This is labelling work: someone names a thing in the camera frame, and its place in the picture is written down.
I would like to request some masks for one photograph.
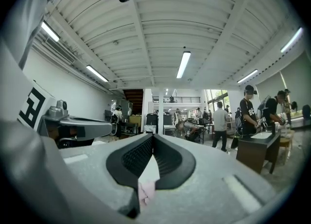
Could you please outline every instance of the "ceiling beam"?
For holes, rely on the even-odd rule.
[[[296,58],[298,58],[306,50],[306,47],[308,45],[309,43],[305,40],[300,40],[294,47],[292,47],[292,49],[288,53],[285,53],[282,59],[275,63],[274,66],[268,68],[261,75],[255,76],[254,79],[253,77],[249,78],[245,82],[241,83],[241,86],[244,87],[245,84],[247,84],[247,81],[249,81],[250,84],[258,85],[259,83],[267,80],[271,76],[275,75],[276,73],[287,67]]]
[[[141,49],[142,49],[143,57],[144,57],[144,60],[145,60],[145,62],[147,64],[149,75],[151,76],[150,77],[151,83],[152,83],[152,86],[154,86],[155,85],[155,79],[154,79],[153,73],[152,73],[149,52],[148,52],[148,49],[147,49],[147,44],[146,44],[145,35],[144,35],[144,32],[143,32],[143,27],[142,27],[142,24],[141,24],[141,19],[140,19],[140,15],[139,15],[139,12],[138,12],[137,4],[136,4],[136,2],[134,0],[130,0],[128,2],[128,7],[129,7],[130,14],[131,14],[131,16],[133,18],[133,21],[134,21],[134,25],[135,25],[136,32],[137,32],[137,35],[138,35],[138,39],[139,39],[139,42],[140,42],[140,46],[141,46]]]
[[[224,46],[226,45],[226,43],[229,41],[231,35],[233,34],[233,31],[237,23],[240,21],[248,2],[249,0],[236,0],[235,1],[234,7],[231,11],[231,14],[225,25],[224,30],[222,31],[220,37],[218,38],[214,48],[212,49],[211,53],[207,57],[206,61],[200,67],[197,74],[194,76],[192,85],[197,83],[199,78],[206,73],[207,69],[209,68],[213,69],[217,65],[219,54],[224,48]]]
[[[271,40],[263,47],[263,49],[253,58],[247,65],[245,65],[239,72],[233,75],[230,79],[234,81],[238,81],[242,79],[244,76],[248,75],[252,71],[256,69],[256,64],[260,62],[262,58],[264,58],[276,45],[279,44],[280,40],[282,40],[283,36],[285,36],[288,32],[291,31],[290,24],[294,21],[293,16],[290,15],[280,27],[278,32],[271,38]]]
[[[93,50],[91,50],[89,46],[78,36],[63,16],[58,12],[58,10],[55,9],[52,3],[48,3],[46,8],[49,11],[50,18],[55,22],[55,24],[57,24],[58,27],[71,38],[73,43],[90,58],[88,61],[90,65],[92,65],[96,70],[98,70],[99,73],[102,73],[107,78],[112,78],[111,81],[109,81],[109,84],[115,87],[116,84],[112,81],[118,78],[116,74],[110,70],[110,68],[108,68],[93,52]],[[119,82],[118,86],[124,86],[124,83]]]

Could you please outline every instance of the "concrete floor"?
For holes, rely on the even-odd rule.
[[[283,189],[293,185],[299,177],[301,169],[303,168],[305,157],[302,149],[299,147],[302,144],[302,131],[296,131],[293,139],[293,149],[290,152],[290,157],[287,159],[284,164],[284,156],[285,156],[285,148],[280,147],[278,159],[276,162],[276,166],[273,174],[269,174],[269,169],[271,163],[268,163],[265,167],[263,167],[261,171],[261,176],[265,178],[276,190],[276,192],[280,192]],[[95,139],[95,144],[99,144],[100,142],[108,142],[112,141],[112,137],[104,137]],[[212,146],[211,135],[205,135],[204,145]],[[237,151],[229,150],[231,146],[232,139],[227,139],[227,149],[228,155],[236,158]],[[219,140],[217,149],[220,149],[222,145],[222,141]],[[153,180],[158,177],[158,169],[156,167],[156,161],[154,158],[151,159],[149,165],[146,167],[143,175],[141,176],[140,182],[145,182],[149,180]]]

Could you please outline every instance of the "black cap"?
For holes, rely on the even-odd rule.
[[[247,91],[249,94],[257,94],[257,91],[254,90],[254,87],[251,85],[247,85],[245,87],[245,91]]]

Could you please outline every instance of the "man in white shirt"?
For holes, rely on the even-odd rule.
[[[229,115],[223,110],[223,103],[217,102],[218,109],[214,112],[214,127],[215,127],[215,138],[213,141],[213,147],[216,148],[218,140],[222,137],[223,146],[222,151],[226,152],[225,148],[227,145],[227,119]]]
[[[200,110],[200,108],[198,107],[198,112],[196,113],[196,118],[198,119],[199,121],[199,124],[202,124],[202,119],[203,119],[203,113],[202,111]]]

